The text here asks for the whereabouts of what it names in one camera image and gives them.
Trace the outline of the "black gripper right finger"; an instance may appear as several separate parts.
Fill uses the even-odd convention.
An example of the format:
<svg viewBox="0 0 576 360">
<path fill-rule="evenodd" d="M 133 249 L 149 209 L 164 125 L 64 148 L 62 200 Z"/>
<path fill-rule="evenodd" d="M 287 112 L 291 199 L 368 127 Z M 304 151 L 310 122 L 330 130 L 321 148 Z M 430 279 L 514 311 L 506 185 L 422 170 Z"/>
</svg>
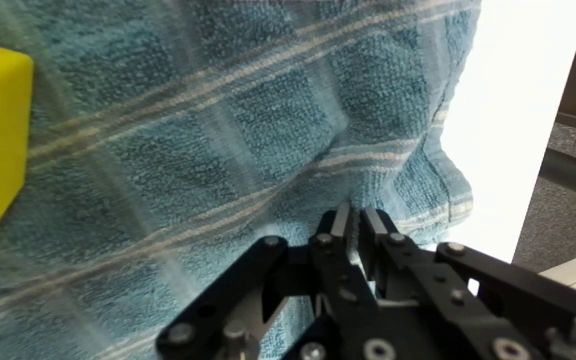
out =
<svg viewBox="0 0 576 360">
<path fill-rule="evenodd" d="M 576 360 L 576 290 L 457 243 L 422 251 L 384 211 L 362 211 L 357 249 L 375 299 L 419 311 L 481 360 Z"/>
</svg>

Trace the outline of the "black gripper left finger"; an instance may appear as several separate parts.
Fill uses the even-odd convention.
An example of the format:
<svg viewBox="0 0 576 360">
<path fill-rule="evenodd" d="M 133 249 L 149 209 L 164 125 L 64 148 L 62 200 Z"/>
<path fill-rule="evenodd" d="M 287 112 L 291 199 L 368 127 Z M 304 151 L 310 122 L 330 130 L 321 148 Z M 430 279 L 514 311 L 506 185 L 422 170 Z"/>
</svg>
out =
<svg viewBox="0 0 576 360">
<path fill-rule="evenodd" d="M 160 360 L 256 360 L 259 340 L 289 299 L 305 296 L 315 319 L 284 360 L 349 360 L 362 355 L 357 311 L 368 302 L 345 257 L 348 204 L 321 216 L 304 247 L 263 236 L 191 300 L 156 339 Z"/>
</svg>

